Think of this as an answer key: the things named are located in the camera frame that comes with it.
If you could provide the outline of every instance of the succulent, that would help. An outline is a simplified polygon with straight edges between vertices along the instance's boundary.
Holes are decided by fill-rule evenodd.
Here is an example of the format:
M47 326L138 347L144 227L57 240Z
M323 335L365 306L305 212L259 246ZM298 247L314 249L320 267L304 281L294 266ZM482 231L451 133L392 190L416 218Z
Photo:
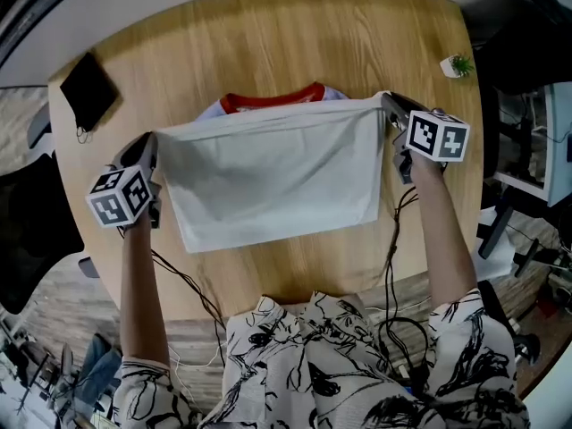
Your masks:
M470 57L464 55L454 55L450 60L450 65L458 76L468 76L475 69Z

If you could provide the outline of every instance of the floor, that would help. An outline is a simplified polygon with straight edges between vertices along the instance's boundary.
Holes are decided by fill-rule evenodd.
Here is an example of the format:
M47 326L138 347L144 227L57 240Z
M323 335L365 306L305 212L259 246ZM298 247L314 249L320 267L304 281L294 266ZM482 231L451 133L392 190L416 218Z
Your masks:
M26 129L34 113L45 102L44 89L0 90L0 172L16 170L23 164L23 157L18 155L26 150ZM515 214L511 225L529 237L538 238L545 246L556 243L555 231L543 220L531 220ZM517 250L525 252L530 244L529 239L511 229L508 231ZM511 275L495 279L492 283L505 313L518 318L527 312L546 275L546 268L530 265L526 274L519 279ZM426 275L420 274L398 282L395 289L399 315L426 323L430 312ZM386 301L383 288L361 293L360 297L366 307L380 308L371 309L374 323L384 319ZM33 302L37 305L24 327L56 356L59 356L62 345L67 342L73 350L76 363L80 364L95 332L118 344L119 311L101 281L90 280L81 273L77 257L65 258L46 275L32 297L31 303ZM563 345L568 344L572 323L568 314L558 313L547 320L535 308L520 324L523 332L539 335L543 345L543 353L536 366L519 366L518 389L524 393L542 375ZM173 371L195 405L208 411L221 397L223 375L220 358L215 354L213 323L169 322L166 330L172 348ZM424 350L421 334L409 324L398 325L396 332L407 343L414 361L420 360ZM389 342L388 346L391 357L397 358L397 349L392 348Z

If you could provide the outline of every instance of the sleeve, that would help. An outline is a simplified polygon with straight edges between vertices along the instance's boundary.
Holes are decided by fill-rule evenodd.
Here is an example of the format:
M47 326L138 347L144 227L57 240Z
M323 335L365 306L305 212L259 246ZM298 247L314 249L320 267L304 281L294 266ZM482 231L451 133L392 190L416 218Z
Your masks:
M160 363L124 358L114 395L114 422L123 429L196 427L198 414L174 389L171 370Z
M485 312L474 289L429 318L431 348L425 394L449 427L529 427L516 395L509 331Z

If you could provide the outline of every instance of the floral blouse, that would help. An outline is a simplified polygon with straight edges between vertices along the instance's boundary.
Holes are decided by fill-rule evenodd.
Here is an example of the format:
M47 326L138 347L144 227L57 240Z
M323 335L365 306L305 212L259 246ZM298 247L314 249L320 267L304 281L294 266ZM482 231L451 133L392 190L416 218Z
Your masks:
M431 313L429 376L413 396L388 377L357 296L314 293L294 315L268 297L227 325L223 399L202 421L169 367L124 359L114 411L123 428L529 427L512 339L478 290Z

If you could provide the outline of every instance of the small potted plant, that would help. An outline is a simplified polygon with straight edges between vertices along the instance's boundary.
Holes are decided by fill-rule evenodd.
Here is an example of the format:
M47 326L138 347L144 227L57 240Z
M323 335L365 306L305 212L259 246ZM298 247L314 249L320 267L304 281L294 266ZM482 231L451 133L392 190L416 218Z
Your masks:
M468 76L475 67L471 64L469 57L455 54L441 61L441 69L448 78L464 78Z

